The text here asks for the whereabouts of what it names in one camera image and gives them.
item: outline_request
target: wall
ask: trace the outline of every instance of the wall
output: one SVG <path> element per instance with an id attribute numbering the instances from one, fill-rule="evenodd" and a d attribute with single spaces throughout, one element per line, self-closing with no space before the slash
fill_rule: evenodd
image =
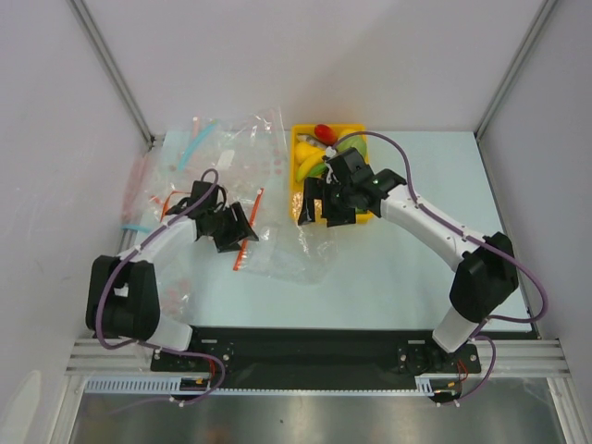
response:
<path id="1" fill-rule="evenodd" d="M 270 105 L 288 128 L 474 130 L 541 3 L 88 1 L 159 132 Z"/>
<path id="2" fill-rule="evenodd" d="M 541 323 L 542 331 L 548 338 L 560 338 L 589 416 L 590 20 L 590 2 L 560 2 L 482 144 L 517 252 L 550 293 L 550 311 Z"/>
<path id="3" fill-rule="evenodd" d="M 0 3 L 0 57 L 0 414 L 40 370 L 37 444 L 142 143 L 67 2 Z"/>

